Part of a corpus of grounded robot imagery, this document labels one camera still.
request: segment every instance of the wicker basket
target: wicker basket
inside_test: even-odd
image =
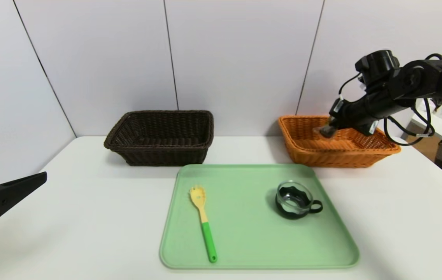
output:
[[[320,167],[369,167],[401,151],[379,129],[372,136],[364,136],[354,129],[341,129],[331,140],[326,140],[313,128],[324,126],[327,119],[297,115],[278,119],[292,161]]]
[[[143,110],[126,113],[104,146],[133,166],[183,166],[203,163],[214,137],[206,110]]]

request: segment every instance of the basket rim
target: basket rim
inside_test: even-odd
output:
[[[310,149],[303,148],[297,145],[294,139],[290,136],[290,133],[283,123],[285,119],[327,119],[326,115],[283,115],[278,118],[278,124],[285,137],[285,143],[291,145],[291,149],[306,152],[307,154],[341,154],[341,155],[391,155],[397,154],[401,151],[401,147],[395,143],[389,142],[388,148],[384,149],[334,149],[334,150],[324,150],[324,149]],[[384,132],[380,129],[375,130],[375,134],[371,137],[377,135],[385,136]]]
[[[154,113],[154,114],[164,114],[164,115],[172,115],[172,114],[192,114],[192,113],[202,113],[207,115],[207,122],[209,125],[207,126],[207,140],[205,142],[195,144],[195,145],[188,145],[188,146],[179,146],[179,145],[116,145],[112,144],[112,140],[114,140],[114,137],[116,136],[116,133],[120,130],[120,128],[123,126],[123,123],[126,121],[126,119],[130,115],[139,115],[143,113]],[[111,151],[129,151],[131,149],[139,149],[141,151],[145,150],[151,150],[156,151],[157,149],[162,150],[170,150],[170,151],[177,151],[177,150],[198,150],[198,149],[207,149],[211,146],[212,140],[214,138],[214,117],[212,113],[208,110],[135,110],[132,112],[128,112],[124,114],[119,121],[114,125],[114,127],[110,130],[109,134],[105,138],[105,141],[103,142],[103,145],[105,148],[110,149]]]

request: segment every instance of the spatula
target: spatula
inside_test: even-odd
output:
[[[198,212],[200,213],[203,239],[205,240],[205,246],[207,247],[209,262],[215,263],[217,261],[216,247],[214,247],[214,240],[212,239],[209,222],[207,221],[207,215],[205,214],[205,190],[203,189],[203,187],[195,185],[193,188],[191,188],[190,198],[193,204],[198,208]]]

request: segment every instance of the mug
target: mug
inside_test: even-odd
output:
[[[299,219],[308,213],[320,213],[323,204],[319,200],[313,200],[311,192],[302,184],[289,180],[280,183],[276,190],[276,208],[288,219]]]

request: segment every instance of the green handle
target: green handle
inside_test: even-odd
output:
[[[217,262],[216,247],[214,247],[214,240],[210,233],[209,222],[202,224],[203,239],[205,240],[205,246],[207,247],[207,254],[209,255],[209,262]]]

